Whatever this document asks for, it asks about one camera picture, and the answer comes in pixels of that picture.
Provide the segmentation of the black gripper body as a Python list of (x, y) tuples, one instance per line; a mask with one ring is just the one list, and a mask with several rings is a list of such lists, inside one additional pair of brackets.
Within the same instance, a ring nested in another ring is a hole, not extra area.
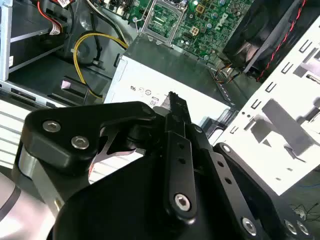
[(143, 157), (73, 195), (53, 228), (55, 240), (251, 240), (242, 224), (245, 210), (233, 213), (218, 178), (226, 163), (202, 149), (194, 157), (205, 171), (194, 174), (197, 213), (186, 224), (168, 213), (164, 163)]

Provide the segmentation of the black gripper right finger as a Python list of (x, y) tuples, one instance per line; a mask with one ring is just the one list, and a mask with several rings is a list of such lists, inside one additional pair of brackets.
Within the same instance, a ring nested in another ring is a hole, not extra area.
[(203, 130), (190, 125), (192, 150), (211, 178), (237, 240), (313, 240), (304, 221), (235, 151), (211, 146)]

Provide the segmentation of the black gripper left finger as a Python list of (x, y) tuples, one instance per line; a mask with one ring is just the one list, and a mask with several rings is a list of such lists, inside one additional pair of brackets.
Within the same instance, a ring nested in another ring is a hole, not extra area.
[(182, 222), (197, 215), (191, 126), (187, 103), (170, 92), (161, 115), (140, 101), (42, 109), (25, 119), (21, 173), (47, 204), (63, 206), (89, 184), (90, 168), (113, 154), (145, 150), (164, 164), (164, 202)]

